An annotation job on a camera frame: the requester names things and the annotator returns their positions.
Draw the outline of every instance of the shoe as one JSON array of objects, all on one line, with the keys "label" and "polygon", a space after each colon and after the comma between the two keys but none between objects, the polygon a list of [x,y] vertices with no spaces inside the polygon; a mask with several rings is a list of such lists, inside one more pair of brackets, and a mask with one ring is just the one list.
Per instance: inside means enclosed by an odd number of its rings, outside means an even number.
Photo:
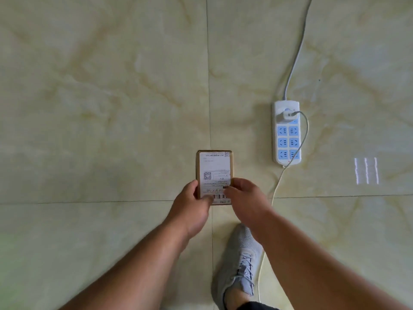
[{"label": "shoe", "polygon": [[225,291],[232,286],[254,295],[254,278],[263,251],[250,229],[244,224],[237,225],[228,241],[222,265],[212,280],[212,298],[219,310],[226,310]]}]

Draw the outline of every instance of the white label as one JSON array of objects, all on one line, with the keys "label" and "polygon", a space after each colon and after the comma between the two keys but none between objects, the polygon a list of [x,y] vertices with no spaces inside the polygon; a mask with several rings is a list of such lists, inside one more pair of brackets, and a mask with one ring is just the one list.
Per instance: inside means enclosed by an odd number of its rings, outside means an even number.
[{"label": "white label", "polygon": [[229,152],[201,152],[199,154],[201,198],[213,195],[214,203],[230,204],[224,195],[224,186],[231,184],[231,160]]}]

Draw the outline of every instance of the ankle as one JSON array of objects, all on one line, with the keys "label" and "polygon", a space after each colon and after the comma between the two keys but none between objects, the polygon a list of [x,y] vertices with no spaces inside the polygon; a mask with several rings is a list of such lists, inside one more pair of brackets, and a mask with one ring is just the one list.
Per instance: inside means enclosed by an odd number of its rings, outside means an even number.
[{"label": "ankle", "polygon": [[250,301],[251,296],[238,288],[230,287],[225,292],[224,303],[228,310],[236,310],[244,303]]}]

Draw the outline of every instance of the person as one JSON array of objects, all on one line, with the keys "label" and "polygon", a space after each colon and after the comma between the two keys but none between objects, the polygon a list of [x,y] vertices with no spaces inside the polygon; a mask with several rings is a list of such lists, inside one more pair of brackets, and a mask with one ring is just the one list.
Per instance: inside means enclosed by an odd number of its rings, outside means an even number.
[{"label": "person", "polygon": [[[158,309],[171,269],[208,218],[213,200],[197,200],[196,180],[176,197],[166,219],[106,274],[61,310]],[[219,310],[267,310],[251,301],[263,250],[295,310],[407,310],[407,306],[335,260],[271,208],[252,182],[234,178],[224,193],[241,221],[230,237],[211,292]]]}]

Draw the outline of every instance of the floor tile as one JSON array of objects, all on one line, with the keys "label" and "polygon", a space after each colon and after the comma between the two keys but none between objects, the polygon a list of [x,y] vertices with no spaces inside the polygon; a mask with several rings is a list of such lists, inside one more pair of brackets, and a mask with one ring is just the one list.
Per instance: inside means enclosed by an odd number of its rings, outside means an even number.
[{"label": "floor tile", "polygon": [[209,149],[206,0],[1,0],[0,201],[172,200]]},{"label": "floor tile", "polygon": [[[211,146],[234,151],[235,174],[268,194],[282,170],[271,102],[282,99],[307,4],[208,0]],[[411,0],[313,0],[287,93],[310,132],[280,197],[413,193],[412,15]]]},{"label": "floor tile", "polygon": [[[344,264],[413,306],[412,204],[413,196],[280,198],[274,207]],[[239,221],[231,206],[214,207],[212,218],[216,267]],[[262,302],[292,309],[267,258],[260,292]]]},{"label": "floor tile", "polygon": [[[170,205],[0,206],[0,308],[56,309],[162,222]],[[211,234],[209,218],[172,271],[163,308],[212,309]]]}]

